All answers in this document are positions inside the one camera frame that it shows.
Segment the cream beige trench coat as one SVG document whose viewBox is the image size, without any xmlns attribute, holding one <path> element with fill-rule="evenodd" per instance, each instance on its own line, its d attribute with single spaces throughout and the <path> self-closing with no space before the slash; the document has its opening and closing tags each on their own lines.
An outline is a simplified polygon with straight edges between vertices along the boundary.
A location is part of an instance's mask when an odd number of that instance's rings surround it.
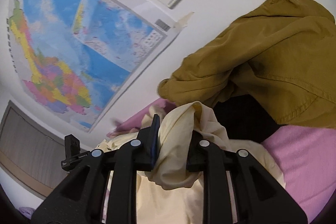
<svg viewBox="0 0 336 224">
<path fill-rule="evenodd" d="M 151 106 L 142 120 L 143 128 L 151 125 L 154 114 L 161 120 L 159 155 L 152 172 L 137 173 L 138 223 L 202 223 L 203 175 L 186 170 L 193 130 L 230 152 L 246 149 L 282 187 L 286 186 L 283 172 L 262 145 L 229 139 L 227 127 L 220 125 L 213 110 L 202 103 L 188 103 L 169 114 Z"/>
</svg>

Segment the brown wooden door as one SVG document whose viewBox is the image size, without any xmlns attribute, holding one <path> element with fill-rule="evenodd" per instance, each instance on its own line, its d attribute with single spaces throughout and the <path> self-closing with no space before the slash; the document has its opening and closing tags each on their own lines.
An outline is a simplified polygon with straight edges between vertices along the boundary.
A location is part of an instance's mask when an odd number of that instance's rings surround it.
<svg viewBox="0 0 336 224">
<path fill-rule="evenodd" d="M 28 117 L 12 101 L 1 120 L 1 166 L 30 192 L 47 197 L 67 172 L 63 139 Z"/>
</svg>

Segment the pink bed sheet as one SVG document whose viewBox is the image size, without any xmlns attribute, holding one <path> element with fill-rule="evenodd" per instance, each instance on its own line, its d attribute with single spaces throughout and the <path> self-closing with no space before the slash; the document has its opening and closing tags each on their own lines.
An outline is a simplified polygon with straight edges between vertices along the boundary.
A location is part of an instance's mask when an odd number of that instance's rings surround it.
<svg viewBox="0 0 336 224">
<path fill-rule="evenodd" d="M 230 139 L 262 144 L 311 223 L 335 222 L 335 130 L 278 125 L 250 95 L 214 107 Z"/>
</svg>

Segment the olive mustard jacket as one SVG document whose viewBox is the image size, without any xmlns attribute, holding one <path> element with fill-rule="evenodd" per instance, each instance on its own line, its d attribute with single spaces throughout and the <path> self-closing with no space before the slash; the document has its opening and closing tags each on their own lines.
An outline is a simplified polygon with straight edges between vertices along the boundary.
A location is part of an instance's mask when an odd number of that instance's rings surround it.
<svg viewBox="0 0 336 224">
<path fill-rule="evenodd" d="M 251 95 L 277 124 L 335 128 L 335 18 L 313 0 L 266 0 L 158 85 L 181 106 Z"/>
</svg>

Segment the colourful wall map poster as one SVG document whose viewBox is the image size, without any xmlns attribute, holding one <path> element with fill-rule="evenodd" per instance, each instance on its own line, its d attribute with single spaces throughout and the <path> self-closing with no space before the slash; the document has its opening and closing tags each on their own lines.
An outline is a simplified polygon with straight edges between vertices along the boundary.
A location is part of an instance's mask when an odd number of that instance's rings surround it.
<svg viewBox="0 0 336 224">
<path fill-rule="evenodd" d="M 24 91 L 84 132 L 182 30 L 146 0 L 9 0 L 7 24 Z"/>
</svg>

